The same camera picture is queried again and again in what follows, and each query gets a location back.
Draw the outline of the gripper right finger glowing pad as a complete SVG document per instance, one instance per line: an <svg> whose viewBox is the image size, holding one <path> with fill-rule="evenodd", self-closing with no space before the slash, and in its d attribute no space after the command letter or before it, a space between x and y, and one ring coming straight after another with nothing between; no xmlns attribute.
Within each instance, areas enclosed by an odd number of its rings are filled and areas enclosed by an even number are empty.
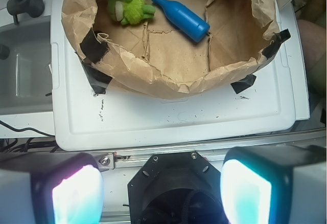
<svg viewBox="0 0 327 224"><path fill-rule="evenodd" d="M326 148L234 147L220 193L230 223L326 223Z"/></svg>

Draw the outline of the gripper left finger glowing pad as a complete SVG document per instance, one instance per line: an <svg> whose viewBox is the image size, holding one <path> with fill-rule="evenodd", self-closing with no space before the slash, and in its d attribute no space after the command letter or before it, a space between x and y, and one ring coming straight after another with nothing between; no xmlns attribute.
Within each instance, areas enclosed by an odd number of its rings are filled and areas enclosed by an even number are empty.
<svg viewBox="0 0 327 224"><path fill-rule="evenodd" d="M89 153L1 154L1 223L99 223L103 204Z"/></svg>

